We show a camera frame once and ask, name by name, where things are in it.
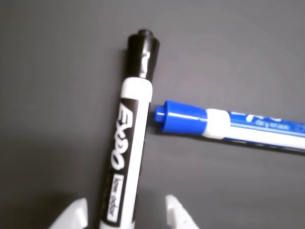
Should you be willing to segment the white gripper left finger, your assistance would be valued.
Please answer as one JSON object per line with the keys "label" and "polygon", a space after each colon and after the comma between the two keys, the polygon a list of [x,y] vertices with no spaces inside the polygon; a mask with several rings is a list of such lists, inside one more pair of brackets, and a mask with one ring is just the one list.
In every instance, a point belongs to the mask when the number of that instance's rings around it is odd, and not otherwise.
{"label": "white gripper left finger", "polygon": [[85,229],[88,227],[86,198],[72,202],[51,224],[51,229]]}

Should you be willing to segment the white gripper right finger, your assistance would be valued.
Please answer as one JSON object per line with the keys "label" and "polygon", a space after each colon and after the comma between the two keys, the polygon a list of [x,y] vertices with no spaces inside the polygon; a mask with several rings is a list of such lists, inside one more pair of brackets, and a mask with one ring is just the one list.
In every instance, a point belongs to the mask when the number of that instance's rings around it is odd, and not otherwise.
{"label": "white gripper right finger", "polygon": [[172,229],[198,229],[197,224],[174,195],[165,197],[167,225]]}

